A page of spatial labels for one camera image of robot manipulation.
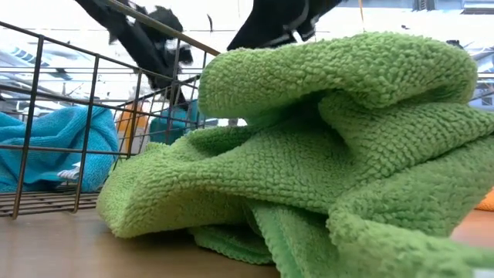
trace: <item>blue towel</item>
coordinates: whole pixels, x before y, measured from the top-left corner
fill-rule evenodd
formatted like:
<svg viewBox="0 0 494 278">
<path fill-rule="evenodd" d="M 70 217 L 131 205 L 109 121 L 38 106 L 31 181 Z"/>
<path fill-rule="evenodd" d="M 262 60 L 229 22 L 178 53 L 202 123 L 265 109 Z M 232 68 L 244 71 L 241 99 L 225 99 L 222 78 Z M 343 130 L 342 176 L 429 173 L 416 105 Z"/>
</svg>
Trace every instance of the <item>blue towel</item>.
<svg viewBox="0 0 494 278">
<path fill-rule="evenodd" d="M 32 122 L 32 147 L 62 147 L 82 149 L 86 129 L 87 107 L 67 107 Z M 25 123 L 0 113 L 0 144 L 23 145 Z M 88 150 L 118 151 L 117 130 L 112 113 L 94 107 Z M 81 161 L 81 153 L 55 151 L 29 151 L 25 167 L 24 190 L 53 189 L 63 181 L 57 176 L 62 170 L 73 168 Z M 0 192 L 13 192 L 17 188 L 22 152 L 0 149 Z M 87 154 L 83 176 L 83 192 L 94 192 L 104 182 L 117 156 Z"/>
<path fill-rule="evenodd" d="M 181 109 L 180 107 L 173 107 L 172 108 L 172 118 L 173 119 L 180 119 L 180 120 L 187 120 L 187 115 L 188 112 Z M 199 122 L 203 121 L 206 119 L 206 117 L 201 114 L 198 110 L 198 100 L 193 100 L 191 101 L 190 105 L 190 118 L 189 120 L 191 122 L 196 122 L 199 120 Z M 168 109 L 165 109 L 161 112 L 162 117 L 168 117 Z M 167 130 L 167 125 L 168 125 L 168 119 L 167 118 L 155 118 L 151 121 L 151 125 L 149 127 L 149 131 L 151 133 L 150 135 L 150 141 L 151 142 L 158 142 L 158 143 L 165 143 L 165 144 L 173 144 L 178 138 L 186 135 L 187 132 L 189 132 L 189 129 L 193 130 L 194 127 L 190 126 L 187 127 L 187 123 L 178 121 L 178 120 L 173 120 L 171 122 L 171 128 L 170 132 L 168 134 L 168 139 L 165 137 L 165 132 Z"/>
</svg>

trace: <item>wooden surface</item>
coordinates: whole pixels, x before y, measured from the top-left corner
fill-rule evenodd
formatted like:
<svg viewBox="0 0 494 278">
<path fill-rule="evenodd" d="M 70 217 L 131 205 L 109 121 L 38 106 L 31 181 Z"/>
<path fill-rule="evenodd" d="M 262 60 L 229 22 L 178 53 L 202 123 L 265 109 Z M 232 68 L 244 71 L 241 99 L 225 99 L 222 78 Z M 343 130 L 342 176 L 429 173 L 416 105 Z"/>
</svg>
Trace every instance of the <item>wooden surface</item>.
<svg viewBox="0 0 494 278">
<path fill-rule="evenodd" d="M 494 248 L 494 213 L 472 212 L 452 238 Z M 115 239 L 93 210 L 0 219 L 0 278 L 279 277 L 199 249 L 184 233 Z"/>
</svg>

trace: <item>metal wire rack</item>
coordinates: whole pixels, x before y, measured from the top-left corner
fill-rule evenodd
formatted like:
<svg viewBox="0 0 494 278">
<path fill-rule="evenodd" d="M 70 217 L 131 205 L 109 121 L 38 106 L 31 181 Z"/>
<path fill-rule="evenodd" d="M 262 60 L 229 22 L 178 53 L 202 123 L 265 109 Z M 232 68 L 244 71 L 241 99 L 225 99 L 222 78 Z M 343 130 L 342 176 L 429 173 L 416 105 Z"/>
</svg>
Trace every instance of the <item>metal wire rack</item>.
<svg viewBox="0 0 494 278">
<path fill-rule="evenodd" d="M 117 11 L 122 12 L 125 15 L 129 15 L 135 18 L 137 21 L 140 21 L 146 25 L 149 25 L 163 33 L 174 36 L 177 39 L 177 49 L 180 48 L 181 42 L 187 42 L 192 48 L 196 48 L 204 53 L 203 62 L 202 62 L 202 70 L 206 64 L 207 55 L 216 56 L 219 54 L 218 51 L 213 48 L 206 46 L 200 42 L 195 41 L 194 39 L 187 37 L 186 35 L 177 32 L 168 26 L 165 26 L 153 19 L 148 18 L 145 15 L 142 15 L 138 12 L 135 12 L 133 9 L 128 8 L 125 5 L 121 5 L 114 0 L 102 0 L 105 4 L 109 5 L 112 8 L 115 8 Z M 85 171 L 85 160 L 87 154 L 105 154 L 105 155 L 113 155 L 117 156 L 117 162 L 112 166 L 115 168 L 121 159 L 128 159 L 131 156 L 138 154 L 142 151 L 144 147 L 142 141 L 140 142 L 140 147 L 138 151 L 133 151 L 132 147 L 128 147 L 126 150 L 123 150 L 124 142 L 126 142 L 127 146 L 132 146 L 133 141 L 137 140 L 139 137 L 150 137 L 153 135 L 150 131 L 147 130 L 148 125 L 146 125 L 145 131 L 143 134 L 136 135 L 137 130 L 137 122 L 142 118 L 146 117 L 147 120 L 151 118 L 164 118 L 167 119 L 166 130 L 158 131 L 162 133 L 165 138 L 168 138 L 169 133 L 172 131 L 171 123 L 174 121 L 183 122 L 186 124 L 188 128 L 202 128 L 205 127 L 205 120 L 196 120 L 192 121 L 191 112 L 188 111 L 187 119 L 183 118 L 175 118 L 173 107 L 180 105 L 180 103 L 167 103 L 167 114 L 163 113 L 165 111 L 165 101 L 161 100 L 160 95 L 165 95 L 167 93 L 174 93 L 177 86 L 180 87 L 188 87 L 192 91 L 191 99 L 194 98 L 194 95 L 198 93 L 197 83 L 200 78 L 200 75 L 195 75 L 186 80 L 180 80 L 179 72 L 178 72 L 178 55 L 174 61 L 174 70 L 173 76 L 162 76 L 157 73 L 152 73 L 150 71 L 146 71 L 145 69 L 138 68 L 136 66 L 128 65 L 126 63 L 122 63 L 110 57 L 102 56 L 98 53 L 93 53 L 85 49 L 81 49 L 76 46 L 72 46 L 68 43 L 60 42 L 56 39 L 51 39 L 45 37 L 43 35 L 30 32 L 28 30 L 21 29 L 19 27 L 9 25 L 8 23 L 0 22 L 0 26 L 14 30 L 16 32 L 20 32 L 26 34 L 27 36 L 33 36 L 37 38 L 37 49 L 36 49 L 36 57 L 35 57 L 35 65 L 32 70 L 32 82 L 29 84 L 30 89 L 26 89 L 23 87 L 9 86 L 5 84 L 0 84 L 0 91 L 8 91 L 15 92 L 26 95 L 26 97 L 21 98 L 11 98 L 11 99 L 0 99 L 0 103 L 2 101 L 19 101 L 24 100 L 29 102 L 29 109 L 27 113 L 19 112 L 19 111 L 2 111 L 3 113 L 10 114 L 13 117 L 22 117 L 25 121 L 25 136 L 23 140 L 23 144 L 19 145 L 7 145 L 0 144 L 0 149 L 10 149 L 17 150 L 21 152 L 21 162 L 19 165 L 19 176 L 17 181 L 17 189 L 15 192 L 0 192 L 0 217 L 11 217 L 12 219 L 17 219 L 19 215 L 30 215 L 30 214 L 39 214 L 39 213 L 47 213 L 47 212 L 77 212 L 80 209 L 93 209 L 96 207 L 96 199 L 98 196 L 98 191 L 83 193 L 81 191 L 83 179 L 79 178 L 76 182 L 63 182 L 62 185 L 56 187 L 55 190 L 49 191 L 37 191 L 37 192 L 25 192 L 23 188 L 25 187 L 25 171 L 26 171 L 26 163 L 28 154 L 31 151 L 44 151 L 44 152 L 63 152 L 63 153 L 77 153 L 80 154 L 80 171 L 79 177 L 83 177 Z M 63 96 L 61 94 L 55 94 L 52 92 L 47 92 L 48 90 L 43 90 L 43 88 L 39 85 L 39 77 L 43 70 L 46 68 L 42 68 L 42 54 L 43 54 L 43 46 L 46 42 L 50 42 L 53 44 L 57 44 L 60 46 L 65 46 L 66 48 L 76 50 L 81 53 L 85 53 L 94 57 L 94 67 L 92 68 L 92 81 L 90 86 L 90 94 L 88 100 L 75 99 L 73 97 Z M 135 96 L 132 100 L 124 101 L 122 100 L 98 100 L 95 98 L 96 84 L 100 71 L 100 62 L 106 60 L 112 63 L 115 63 L 120 66 L 124 66 L 134 72 L 137 72 L 137 84 L 135 86 Z M 22 72 L 26 72 L 29 69 L 22 69 Z M 165 88 L 163 90 L 158 90 L 153 93 L 148 93 L 142 95 L 140 93 L 141 88 L 141 80 L 143 74 L 156 76 L 158 78 L 165 78 L 171 80 L 171 87 Z M 64 103 L 71 103 L 70 105 L 80 105 L 87 107 L 87 118 L 86 118 L 86 126 L 84 130 L 84 139 L 83 139 L 83 147 L 82 149 L 68 149 L 68 148 L 60 148 L 60 147 L 43 147 L 43 146 L 33 146 L 30 144 L 31 131 L 33 120 L 36 118 L 35 116 L 35 108 L 36 101 L 59 101 Z M 150 103 L 149 109 L 138 109 L 138 107 L 143 107 L 144 103 Z M 121 129 L 121 125 L 125 124 L 124 128 L 126 132 L 119 135 L 119 145 L 120 150 L 118 152 L 110 152 L 110 151 L 95 151 L 88 149 L 88 140 L 91 126 L 91 114 L 94 107 L 103 107 L 113 111 L 113 120 L 116 124 L 118 130 Z M 123 114 L 127 113 L 127 118 L 122 117 Z"/>
</svg>

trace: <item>green towel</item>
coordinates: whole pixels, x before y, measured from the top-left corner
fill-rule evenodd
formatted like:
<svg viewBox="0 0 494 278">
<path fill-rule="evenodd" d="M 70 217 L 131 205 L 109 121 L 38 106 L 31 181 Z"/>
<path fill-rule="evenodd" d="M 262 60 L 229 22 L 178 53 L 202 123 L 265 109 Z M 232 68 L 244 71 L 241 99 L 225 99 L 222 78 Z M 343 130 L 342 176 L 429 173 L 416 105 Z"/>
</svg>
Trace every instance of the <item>green towel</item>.
<svg viewBox="0 0 494 278">
<path fill-rule="evenodd" d="M 494 114 L 443 42 L 393 33 L 221 54 L 199 107 L 246 127 L 150 144 L 108 178 L 115 236 L 187 228 L 283 278 L 474 277 L 494 253 L 452 230 L 494 182 Z"/>
</svg>

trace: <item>wire basket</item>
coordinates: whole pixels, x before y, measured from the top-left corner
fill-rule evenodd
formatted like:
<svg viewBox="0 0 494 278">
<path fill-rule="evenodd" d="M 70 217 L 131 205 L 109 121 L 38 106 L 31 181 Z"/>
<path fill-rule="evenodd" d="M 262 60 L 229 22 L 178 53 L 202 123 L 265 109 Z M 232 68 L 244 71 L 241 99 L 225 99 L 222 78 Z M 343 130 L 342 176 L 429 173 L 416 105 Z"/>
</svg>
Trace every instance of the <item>wire basket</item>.
<svg viewBox="0 0 494 278">
<path fill-rule="evenodd" d="M 25 80 L 20 80 L 25 86 L 10 86 L 9 84 L 0 83 L 0 91 L 2 92 L 15 92 L 16 94 L 23 95 L 25 97 L 10 97 L 0 99 L 0 104 L 14 102 L 14 101 L 24 101 L 29 102 L 29 108 L 25 111 L 12 111 L 3 110 L 2 113 L 9 114 L 11 117 L 16 117 L 20 121 L 25 122 L 25 134 L 24 139 L 21 144 L 1 144 L 0 150 L 7 149 L 12 151 L 17 151 L 19 153 L 19 173 L 17 177 L 17 187 L 16 190 L 10 192 L 0 192 L 0 217 L 11 217 L 16 219 L 19 215 L 30 215 L 39 214 L 47 212 L 77 212 L 80 209 L 94 209 L 96 207 L 96 199 L 99 190 L 94 190 L 91 192 L 84 192 L 83 179 L 76 178 L 67 181 L 62 181 L 54 188 L 49 190 L 35 190 L 27 192 L 25 190 L 25 174 L 26 166 L 28 164 L 28 156 L 33 152 L 44 152 L 45 154 L 58 152 L 58 153 L 73 153 L 80 154 L 80 166 L 75 168 L 77 171 L 73 172 L 72 175 L 78 175 L 78 177 L 83 177 L 85 173 L 85 161 L 88 154 L 104 154 L 108 156 L 113 156 L 116 158 L 114 164 L 111 166 L 112 169 L 117 167 L 118 163 L 124 159 L 128 159 L 136 154 L 141 153 L 145 148 L 145 142 L 149 141 L 152 137 L 159 137 L 163 143 L 167 143 L 171 134 L 174 133 L 175 128 L 173 126 L 174 122 L 180 122 L 182 128 L 187 130 L 193 130 L 196 128 L 203 128 L 206 125 L 206 119 L 201 117 L 193 117 L 193 111 L 190 107 L 187 111 L 186 117 L 176 117 L 175 107 L 179 107 L 182 103 L 175 101 L 175 103 L 167 103 L 166 99 L 178 99 L 169 97 L 168 94 L 173 94 L 178 92 L 178 88 L 182 88 L 190 92 L 189 100 L 197 98 L 198 95 L 198 82 L 200 79 L 200 72 L 204 69 L 207 61 L 207 56 L 216 56 L 218 52 L 214 49 L 207 47 L 182 33 L 176 32 L 169 27 L 148 18 L 145 15 L 139 14 L 113 0 L 105 0 L 106 4 L 115 8 L 123 14 L 134 17 L 136 20 L 154 27 L 159 31 L 162 31 L 170 36 L 177 38 L 177 49 L 180 48 L 181 42 L 188 43 L 195 52 L 201 51 L 202 54 L 202 67 L 196 70 L 196 73 L 189 73 L 189 77 L 183 77 L 180 73 L 178 56 L 174 61 L 174 69 L 172 76 L 163 76 L 157 73 L 152 73 L 142 68 L 132 66 L 126 63 L 122 63 L 110 57 L 102 56 L 98 53 L 93 53 L 85 49 L 81 49 L 76 46 L 72 46 L 68 43 L 60 42 L 55 39 L 50 39 L 43 35 L 30 32 L 19 27 L 9 25 L 4 22 L 0 22 L 0 26 L 20 32 L 27 36 L 37 38 L 37 48 L 36 56 L 34 59 L 34 67 L 30 70 L 32 71 L 32 82 L 26 82 Z M 79 53 L 84 53 L 88 56 L 93 57 L 93 68 L 90 70 L 92 74 L 92 80 L 90 82 L 90 93 L 87 100 L 76 99 L 74 97 L 68 96 L 67 94 L 55 94 L 49 90 L 44 90 L 39 84 L 40 75 L 49 73 L 53 68 L 48 68 L 43 66 L 43 47 L 46 43 L 56 44 L 64 46 L 68 49 L 75 50 Z M 110 63 L 117 64 L 119 66 L 128 68 L 134 73 L 137 73 L 137 83 L 135 84 L 135 92 L 130 100 L 101 100 L 95 96 L 96 85 L 98 84 L 99 72 L 101 71 L 102 61 L 107 61 Z M 156 78 L 169 79 L 171 85 L 163 90 L 157 90 L 152 93 L 142 94 L 141 88 L 144 86 L 142 83 L 144 76 L 155 76 Z M 43 101 L 59 102 L 68 104 L 69 106 L 80 106 L 87 107 L 87 117 L 85 127 L 83 128 L 83 144 L 80 149 L 64 148 L 64 147 L 47 147 L 42 145 L 33 145 L 30 143 L 32 138 L 32 127 L 33 124 L 36 125 L 36 115 L 35 111 L 37 105 Z M 113 121 L 115 123 L 118 132 L 118 148 L 119 151 L 97 151 L 91 150 L 88 146 L 90 138 L 90 128 L 92 120 L 92 111 L 95 107 L 102 107 L 112 111 Z M 166 126 L 161 128 L 159 131 L 150 131 L 149 123 L 153 119 L 165 119 Z M 144 129 L 138 128 L 142 126 L 140 124 L 144 122 Z"/>
</svg>

